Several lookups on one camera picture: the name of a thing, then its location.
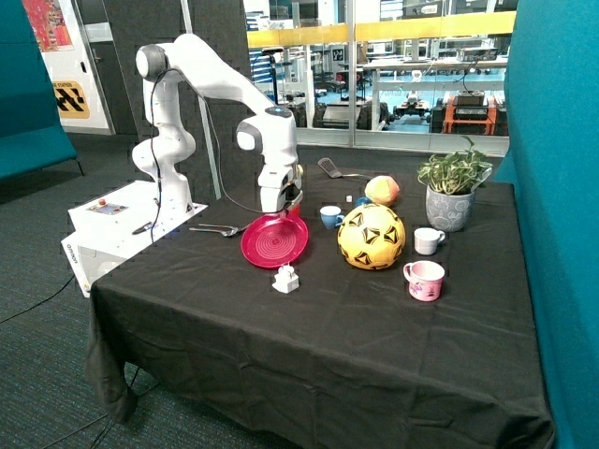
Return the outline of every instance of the cup handle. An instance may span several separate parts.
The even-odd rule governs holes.
[[[412,265],[413,263],[409,263],[403,266],[403,277],[405,277],[405,279],[408,282],[412,281],[412,277],[410,276],[410,272],[412,271]]]

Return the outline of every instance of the gray wall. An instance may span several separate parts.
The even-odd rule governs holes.
[[[242,0],[189,0],[189,5],[194,33],[203,38],[226,63],[249,78]],[[140,139],[146,139],[150,136],[151,126],[143,114],[142,79],[135,67],[135,56],[143,45],[172,42],[184,33],[180,2],[104,0],[104,6],[137,133]],[[180,84],[180,97],[183,125],[196,139],[197,149],[190,158],[180,163],[179,171],[189,179],[194,200],[210,202],[215,198],[214,186],[197,97],[183,83]],[[238,123],[250,115],[247,107],[222,100],[209,100],[209,107],[222,148],[224,182],[230,190],[239,183],[239,179],[257,176],[262,167],[262,157],[243,152],[235,143]]]

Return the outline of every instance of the teal chair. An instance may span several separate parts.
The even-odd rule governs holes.
[[[599,447],[599,4],[520,1],[506,75],[522,243],[556,448]]]
[[[21,0],[2,2],[0,61],[0,180],[77,161]]]

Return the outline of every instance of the red poster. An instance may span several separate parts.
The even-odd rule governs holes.
[[[58,0],[22,0],[40,51],[73,50]]]

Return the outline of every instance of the potted plant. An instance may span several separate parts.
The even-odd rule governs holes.
[[[465,152],[434,154],[418,169],[418,180],[427,186],[426,210],[436,229],[453,232],[464,227],[475,202],[476,188],[490,175],[492,164],[475,150],[472,140]]]

